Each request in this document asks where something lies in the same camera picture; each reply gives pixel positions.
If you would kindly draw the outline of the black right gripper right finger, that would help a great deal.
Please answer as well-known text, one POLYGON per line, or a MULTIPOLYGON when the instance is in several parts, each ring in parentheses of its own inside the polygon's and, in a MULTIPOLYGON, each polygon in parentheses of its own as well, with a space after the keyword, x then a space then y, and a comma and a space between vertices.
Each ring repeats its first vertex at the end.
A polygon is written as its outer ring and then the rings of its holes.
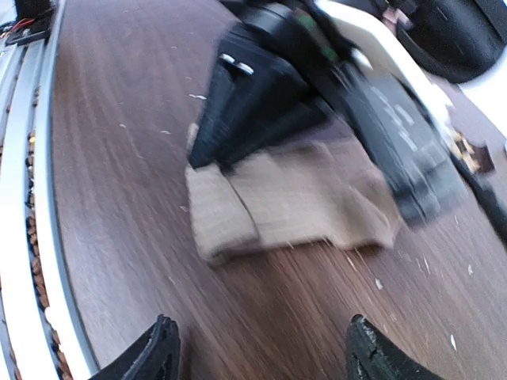
POLYGON ((347 379, 442 380, 398 348, 368 319, 356 314, 346 332, 347 379))

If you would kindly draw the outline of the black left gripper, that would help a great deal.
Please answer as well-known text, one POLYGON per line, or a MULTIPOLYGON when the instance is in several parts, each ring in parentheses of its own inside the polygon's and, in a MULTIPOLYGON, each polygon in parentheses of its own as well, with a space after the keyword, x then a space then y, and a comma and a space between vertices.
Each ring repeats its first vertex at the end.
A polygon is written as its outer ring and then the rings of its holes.
POLYGON ((341 50, 314 2, 224 2, 237 22, 220 40, 199 130, 194 169, 215 160, 238 131, 311 127, 340 112, 334 65, 341 50))

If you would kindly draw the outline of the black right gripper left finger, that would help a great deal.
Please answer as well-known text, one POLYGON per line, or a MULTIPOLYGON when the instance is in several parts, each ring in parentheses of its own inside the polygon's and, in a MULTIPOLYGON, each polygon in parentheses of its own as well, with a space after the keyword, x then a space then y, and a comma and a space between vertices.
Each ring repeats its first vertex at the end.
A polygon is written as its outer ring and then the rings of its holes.
POLYGON ((160 314, 126 351, 90 380, 176 380, 180 350, 177 322, 160 314))

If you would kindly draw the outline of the tan ribbed sock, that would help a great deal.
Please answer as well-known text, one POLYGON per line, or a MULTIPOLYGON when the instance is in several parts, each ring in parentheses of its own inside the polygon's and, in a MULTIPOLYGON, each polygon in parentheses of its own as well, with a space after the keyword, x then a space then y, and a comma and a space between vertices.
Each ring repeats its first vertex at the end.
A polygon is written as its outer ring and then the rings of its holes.
POLYGON ((185 179, 196 249, 210 265, 314 241, 390 248, 402 226, 382 173, 351 139, 261 152, 230 174, 187 168, 185 179))

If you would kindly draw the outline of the brown argyle patterned sock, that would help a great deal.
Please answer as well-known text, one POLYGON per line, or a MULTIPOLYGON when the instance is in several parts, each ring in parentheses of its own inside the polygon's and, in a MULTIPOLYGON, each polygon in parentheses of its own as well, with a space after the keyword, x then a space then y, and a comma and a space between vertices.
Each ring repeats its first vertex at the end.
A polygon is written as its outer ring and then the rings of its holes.
POLYGON ((485 175, 495 170, 495 165, 486 145, 476 146, 467 141, 464 135, 455 131, 451 152, 462 162, 473 174, 485 175))

